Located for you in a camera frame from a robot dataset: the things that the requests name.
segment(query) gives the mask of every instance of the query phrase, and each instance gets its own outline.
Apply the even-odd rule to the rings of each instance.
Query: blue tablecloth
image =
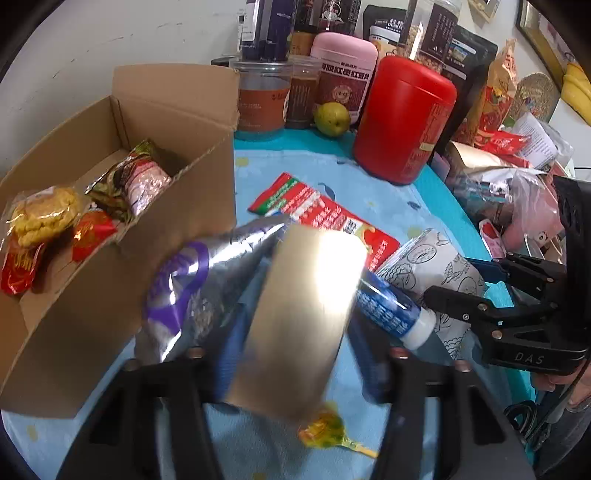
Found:
[[[236,212],[238,223],[252,218],[252,201],[283,171],[321,190],[345,208],[404,243],[424,228],[445,230],[467,257],[490,258],[479,235],[451,193],[426,167],[413,186],[394,187],[367,175],[350,159],[352,135],[329,141],[314,131],[285,131],[267,142],[235,142]],[[497,306],[510,304],[504,286],[487,292]],[[463,354],[470,357],[474,338],[467,335]],[[75,435],[100,393],[123,362],[133,354],[133,342],[120,354],[73,420],[33,419],[2,412],[6,430],[41,480],[53,480]],[[532,398],[529,377],[498,367],[475,369],[501,406]],[[379,449],[387,408],[367,403],[347,339],[343,341],[326,393],[335,402],[348,434],[371,449]],[[366,479],[373,461],[344,449],[309,450],[296,438],[294,426],[248,412],[228,414],[206,409],[214,446],[227,480]],[[432,478],[437,439],[437,404],[426,405],[424,478]],[[161,412],[159,421],[165,423]],[[161,459],[165,478],[170,452]]]

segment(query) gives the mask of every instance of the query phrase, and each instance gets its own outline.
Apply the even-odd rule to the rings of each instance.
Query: das logo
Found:
[[[518,352],[517,355],[515,356],[515,361],[516,362],[523,362],[525,364],[536,364],[536,365],[540,365],[544,362],[544,355],[539,355],[538,357],[534,357],[533,353],[529,354],[528,356],[525,356],[525,354],[523,352]]]

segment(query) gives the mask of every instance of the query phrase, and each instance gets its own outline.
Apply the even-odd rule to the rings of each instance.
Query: white bottle cap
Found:
[[[401,340],[409,350],[416,350],[424,344],[435,328],[435,312],[421,308],[421,314],[413,327]]]

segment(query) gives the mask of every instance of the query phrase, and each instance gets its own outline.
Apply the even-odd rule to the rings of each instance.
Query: hand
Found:
[[[531,386],[538,390],[544,390],[546,392],[552,392],[556,388],[556,385],[569,385],[579,374],[583,364],[579,365],[576,371],[566,377],[560,375],[547,375],[547,374],[532,374]],[[569,398],[569,406],[576,407],[585,398],[591,395],[591,365],[585,370],[585,373],[577,383]]]

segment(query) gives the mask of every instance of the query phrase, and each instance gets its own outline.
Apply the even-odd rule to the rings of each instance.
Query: red canister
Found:
[[[453,83],[417,62],[379,63],[353,145],[359,164],[377,177],[414,182],[445,126],[457,92]]]

